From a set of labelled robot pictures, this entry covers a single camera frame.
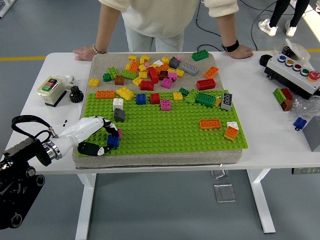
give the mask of control box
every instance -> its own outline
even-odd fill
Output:
[[[60,76],[49,76],[36,90],[48,106],[55,107],[67,93],[63,83],[64,78]]]
[[[320,73],[278,53],[270,58],[264,72],[304,99],[320,94]]]

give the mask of bracelet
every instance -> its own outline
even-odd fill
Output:
[[[107,53],[107,51],[105,51],[104,53],[98,52],[98,50],[96,49],[96,44],[95,43],[92,45],[92,49],[95,52],[95,54],[106,54]]]
[[[221,44],[221,47],[222,47],[223,50],[225,50],[227,53],[233,52],[233,51],[235,51],[235,50],[239,47],[238,39],[235,39],[235,44],[233,44],[233,45],[231,45],[231,46],[224,46],[223,44]]]

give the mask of black gear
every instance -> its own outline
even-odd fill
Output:
[[[79,90],[78,86],[71,87],[71,93],[69,95],[71,102],[77,104],[84,100],[84,94]]]

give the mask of black wristwatch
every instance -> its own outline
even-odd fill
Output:
[[[233,45],[231,45],[231,46],[224,46],[223,44],[221,44],[221,47],[222,47],[223,50],[225,50],[227,53],[233,52],[233,51],[235,51],[235,50],[239,47],[238,39],[235,39],[235,44],[233,44]]]

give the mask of person's hand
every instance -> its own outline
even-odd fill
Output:
[[[75,54],[78,54],[75,60],[92,61],[96,53],[94,52],[92,46],[84,46],[83,48],[77,48],[73,50]]]
[[[225,53],[233,59],[246,59],[254,55],[253,49],[245,45],[240,45],[236,50]]]

